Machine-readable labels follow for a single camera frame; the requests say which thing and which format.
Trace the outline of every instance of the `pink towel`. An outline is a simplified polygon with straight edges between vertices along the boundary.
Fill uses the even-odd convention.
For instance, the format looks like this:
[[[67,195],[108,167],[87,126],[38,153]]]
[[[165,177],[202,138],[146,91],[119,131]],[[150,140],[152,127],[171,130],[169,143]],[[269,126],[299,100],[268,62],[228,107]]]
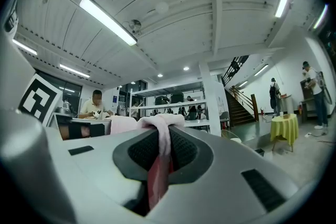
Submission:
[[[184,116],[159,114],[152,117],[141,118],[138,128],[154,125],[159,131],[159,155],[148,171],[148,198],[152,209],[168,190],[168,175],[170,163],[171,140],[168,126],[176,124],[184,126]]]
[[[137,121],[131,117],[125,116],[110,116],[106,120],[111,120],[111,134],[119,134],[135,130]]]

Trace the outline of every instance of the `yellow tablecloth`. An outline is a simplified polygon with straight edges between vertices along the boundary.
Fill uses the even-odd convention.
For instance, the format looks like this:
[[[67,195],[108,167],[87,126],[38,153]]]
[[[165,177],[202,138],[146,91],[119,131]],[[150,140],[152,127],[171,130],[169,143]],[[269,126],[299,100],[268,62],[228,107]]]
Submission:
[[[298,118],[295,114],[290,114],[288,119],[284,119],[282,116],[272,119],[271,141],[273,141],[276,136],[280,135],[287,139],[289,145],[293,145],[294,141],[299,136]]]

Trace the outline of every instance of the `shelf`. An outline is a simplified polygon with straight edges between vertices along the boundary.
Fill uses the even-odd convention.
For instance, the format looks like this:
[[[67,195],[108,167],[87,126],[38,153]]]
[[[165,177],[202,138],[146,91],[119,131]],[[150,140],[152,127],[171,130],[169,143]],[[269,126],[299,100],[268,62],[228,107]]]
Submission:
[[[210,125],[209,120],[185,121],[184,127],[196,127]]]
[[[146,106],[132,106],[131,110],[134,109],[164,109],[164,108],[179,108],[181,106],[192,106],[196,104],[204,104],[206,103],[206,99],[192,101],[192,102],[183,102],[183,103],[176,103],[176,104],[161,104],[161,105],[146,105]]]
[[[202,80],[195,80],[188,83],[181,84],[172,84],[164,87],[154,88],[150,90],[144,90],[139,92],[132,92],[132,95],[137,95],[138,97],[153,97],[153,96],[161,96],[172,94],[175,92],[187,92],[193,90],[201,90],[202,89]]]

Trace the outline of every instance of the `concrete floor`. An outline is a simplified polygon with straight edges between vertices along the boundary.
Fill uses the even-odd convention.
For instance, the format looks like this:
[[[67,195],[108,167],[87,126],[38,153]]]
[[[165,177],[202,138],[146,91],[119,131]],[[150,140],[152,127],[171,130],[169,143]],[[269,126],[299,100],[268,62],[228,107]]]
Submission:
[[[277,142],[275,150],[272,152],[273,143],[270,142],[270,124],[264,121],[246,124],[232,128],[244,144],[253,149],[262,148],[265,151],[264,158],[273,162],[283,169],[299,187],[312,180],[318,180],[323,173],[330,154],[334,150],[333,143],[336,141],[336,115],[329,119],[328,134],[321,137],[305,135],[308,132],[318,136],[320,131],[314,130],[316,120],[310,120],[301,124],[299,120],[299,137],[293,145],[294,152],[287,142]]]

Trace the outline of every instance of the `black and white marker sign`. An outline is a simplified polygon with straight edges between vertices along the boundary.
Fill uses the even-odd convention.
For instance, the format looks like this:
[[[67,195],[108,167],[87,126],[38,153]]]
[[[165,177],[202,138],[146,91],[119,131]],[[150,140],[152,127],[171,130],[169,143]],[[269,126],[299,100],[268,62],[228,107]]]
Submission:
[[[41,121],[43,126],[47,126],[61,95],[60,90],[35,74],[21,99],[19,110],[33,115]]]

